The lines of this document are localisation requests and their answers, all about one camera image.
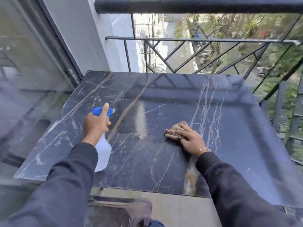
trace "dark sleeve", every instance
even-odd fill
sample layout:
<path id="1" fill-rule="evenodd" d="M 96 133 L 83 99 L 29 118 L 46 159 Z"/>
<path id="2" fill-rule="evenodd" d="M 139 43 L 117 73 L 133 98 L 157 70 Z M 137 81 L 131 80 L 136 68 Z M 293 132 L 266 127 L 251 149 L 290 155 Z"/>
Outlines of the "dark sleeve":
<path id="1" fill-rule="evenodd" d="M 93 145 L 76 145 L 66 160 L 51 168 L 26 205 L 1 226 L 83 227 L 97 161 Z"/>
<path id="2" fill-rule="evenodd" d="M 233 166 L 214 153 L 203 153 L 196 168 L 207 181 L 223 227 L 299 226 L 294 218 L 262 199 Z"/>

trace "spray bottle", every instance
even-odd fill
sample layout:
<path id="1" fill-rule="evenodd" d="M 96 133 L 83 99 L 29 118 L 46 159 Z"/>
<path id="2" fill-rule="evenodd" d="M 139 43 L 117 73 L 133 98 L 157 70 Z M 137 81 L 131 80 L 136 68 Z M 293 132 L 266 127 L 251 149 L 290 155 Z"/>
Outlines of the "spray bottle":
<path id="1" fill-rule="evenodd" d="M 92 113 L 96 116 L 101 114 L 102 107 L 96 107 L 92 110 Z M 109 108 L 107 112 L 107 117 L 110 117 L 111 114 L 115 112 L 114 109 Z M 98 152 L 98 163 L 95 169 L 95 172 L 104 170 L 107 167 L 109 157 L 111 156 L 112 146 L 105 139 L 105 134 L 103 134 L 96 145 L 96 149 Z"/>

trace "person's left hand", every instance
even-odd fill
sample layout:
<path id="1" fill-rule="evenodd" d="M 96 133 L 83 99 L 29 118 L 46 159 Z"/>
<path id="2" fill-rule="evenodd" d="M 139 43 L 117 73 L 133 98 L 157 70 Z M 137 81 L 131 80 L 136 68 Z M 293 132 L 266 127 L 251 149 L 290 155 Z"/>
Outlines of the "person's left hand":
<path id="1" fill-rule="evenodd" d="M 84 138 L 81 141 L 82 143 L 90 143 L 93 146 L 96 146 L 97 142 L 100 140 L 101 136 L 108 132 L 107 126 L 112 123 L 108 121 L 107 112 L 108 112 L 108 103 L 105 103 L 101 114 L 99 116 L 89 113 L 83 120 L 83 131 Z"/>

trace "table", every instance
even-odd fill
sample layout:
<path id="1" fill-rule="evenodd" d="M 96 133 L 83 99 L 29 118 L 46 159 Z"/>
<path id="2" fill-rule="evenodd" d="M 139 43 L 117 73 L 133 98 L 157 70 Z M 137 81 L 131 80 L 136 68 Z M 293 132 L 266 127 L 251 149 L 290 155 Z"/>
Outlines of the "table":
<path id="1" fill-rule="evenodd" d="M 242 77 L 232 75 L 89 71 L 15 178 L 44 181 L 83 138 L 83 118 L 105 102 L 116 110 L 105 136 L 112 153 L 94 186 L 210 197 L 195 160 L 163 135 L 185 120 L 261 197 L 303 207 L 301 173 Z"/>

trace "beige floor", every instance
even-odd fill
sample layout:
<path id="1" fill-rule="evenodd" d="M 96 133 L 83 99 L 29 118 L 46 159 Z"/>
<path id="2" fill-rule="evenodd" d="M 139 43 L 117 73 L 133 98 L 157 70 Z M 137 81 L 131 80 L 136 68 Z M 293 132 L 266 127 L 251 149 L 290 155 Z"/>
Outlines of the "beige floor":
<path id="1" fill-rule="evenodd" d="M 148 198 L 153 203 L 152 218 L 166 227 L 221 227 L 214 203 L 209 198 L 169 195 L 93 187 L 91 195 L 119 198 Z"/>

